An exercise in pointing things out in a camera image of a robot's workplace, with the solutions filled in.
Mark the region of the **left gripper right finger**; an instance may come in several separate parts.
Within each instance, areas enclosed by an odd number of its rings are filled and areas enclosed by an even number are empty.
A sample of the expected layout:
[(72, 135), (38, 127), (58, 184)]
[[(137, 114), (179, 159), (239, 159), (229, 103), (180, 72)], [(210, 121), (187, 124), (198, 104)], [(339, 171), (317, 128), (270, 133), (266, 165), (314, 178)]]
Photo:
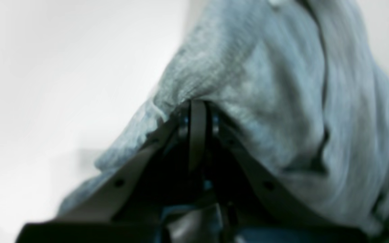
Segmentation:
[(202, 166), (218, 198), (224, 243), (367, 243), (296, 199), (238, 141), (217, 108), (190, 102), (190, 170)]

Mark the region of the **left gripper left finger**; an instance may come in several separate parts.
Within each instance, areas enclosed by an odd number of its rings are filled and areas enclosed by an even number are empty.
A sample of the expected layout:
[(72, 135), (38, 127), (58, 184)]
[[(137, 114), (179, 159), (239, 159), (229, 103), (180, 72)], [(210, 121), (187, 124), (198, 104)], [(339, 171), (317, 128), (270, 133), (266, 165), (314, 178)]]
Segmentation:
[(43, 223), (26, 224), (17, 243), (160, 243), (168, 241), (157, 223), (117, 223), (149, 164), (159, 157), (173, 135), (188, 137), (190, 101), (148, 137), (142, 148), (84, 203)]

